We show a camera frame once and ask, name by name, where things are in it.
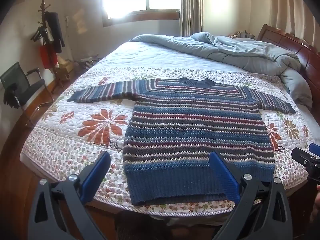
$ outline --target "sweater collar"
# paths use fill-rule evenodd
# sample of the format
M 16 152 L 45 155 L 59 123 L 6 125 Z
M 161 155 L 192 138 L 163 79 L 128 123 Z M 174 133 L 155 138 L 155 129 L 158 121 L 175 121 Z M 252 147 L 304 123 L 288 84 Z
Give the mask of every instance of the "sweater collar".
M 198 87 L 198 88 L 209 88 L 216 84 L 214 81 L 212 81 L 209 78 L 206 78 L 204 80 L 194 80 L 194 79 L 187 79 L 186 77 L 183 77 L 183 78 L 179 78 L 178 80 L 186 85 Z

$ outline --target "red bag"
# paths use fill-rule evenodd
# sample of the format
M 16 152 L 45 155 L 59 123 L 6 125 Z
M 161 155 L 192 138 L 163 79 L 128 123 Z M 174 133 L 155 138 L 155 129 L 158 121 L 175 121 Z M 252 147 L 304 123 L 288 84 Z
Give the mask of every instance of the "red bag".
M 57 54 L 53 49 L 51 44 L 42 45 L 40 48 L 40 56 L 42 64 L 45 69 L 53 68 L 58 63 Z

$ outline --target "black chair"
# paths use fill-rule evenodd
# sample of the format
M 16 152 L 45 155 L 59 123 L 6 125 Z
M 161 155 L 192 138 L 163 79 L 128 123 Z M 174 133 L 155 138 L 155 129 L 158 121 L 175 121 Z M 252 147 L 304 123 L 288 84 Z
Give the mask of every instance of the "black chair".
M 33 85 L 30 85 L 27 76 L 33 72 L 37 72 L 40 80 Z M 10 67 L 6 72 L 4 72 L 0 76 L 0 80 L 4 87 L 4 103 L 9 104 L 11 107 L 21 108 L 32 127 L 34 127 L 34 123 L 32 122 L 32 117 L 36 113 L 36 111 L 41 107 L 48 104 L 53 103 L 53 98 L 51 93 L 49 92 L 47 86 L 44 83 L 44 79 L 40 76 L 40 70 L 38 68 L 32 69 L 27 72 L 27 75 L 23 72 L 20 67 L 19 62 L 15 63 L 12 67 Z M 31 114 L 30 117 L 26 114 L 23 106 L 27 103 L 27 101 L 41 88 L 45 87 L 47 92 L 49 93 L 52 101 L 40 104 Z

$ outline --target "gray curtain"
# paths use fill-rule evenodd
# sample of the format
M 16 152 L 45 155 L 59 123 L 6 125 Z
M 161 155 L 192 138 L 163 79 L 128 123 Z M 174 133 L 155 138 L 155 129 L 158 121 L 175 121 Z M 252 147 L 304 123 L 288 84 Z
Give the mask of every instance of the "gray curtain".
M 303 0 L 271 0 L 270 25 L 320 51 L 320 26 Z
M 203 0 L 181 0 L 180 35 L 191 36 L 202 31 Z

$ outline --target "wall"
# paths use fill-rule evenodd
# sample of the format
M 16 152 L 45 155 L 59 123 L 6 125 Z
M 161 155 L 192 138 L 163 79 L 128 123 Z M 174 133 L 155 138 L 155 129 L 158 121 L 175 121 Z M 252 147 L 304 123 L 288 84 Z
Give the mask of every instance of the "wall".
M 251 0 L 204 0 L 203 29 L 228 35 L 249 29 Z
M 258 37 L 262 26 L 270 22 L 271 0 L 251 0 L 249 31 Z
M 55 11 L 59 14 L 61 30 L 66 44 L 63 53 L 60 55 L 64 58 L 72 58 L 66 36 L 63 0 L 45 0 L 45 2 L 47 5 L 51 4 L 48 11 Z M 41 0 L 25 0 L 12 6 L 0 25 L 0 75 L 19 61 L 25 73 L 30 69 L 39 67 L 46 84 L 53 80 L 52 73 L 42 66 L 39 57 L 40 41 L 33 42 L 30 40 L 39 26 L 37 21 L 41 21 L 41 13 L 37 12 L 40 9 L 40 4 Z M 31 84 L 37 80 L 36 73 L 30 75 L 29 81 Z M 10 108 L 10 106 L 3 104 L 3 93 L 4 89 L 0 85 L 0 152 L 11 129 L 22 114 L 21 109 Z
M 179 35 L 179 21 L 152 20 L 102 27 L 101 0 L 65 0 L 69 16 L 68 35 L 74 59 L 108 55 L 137 35 Z

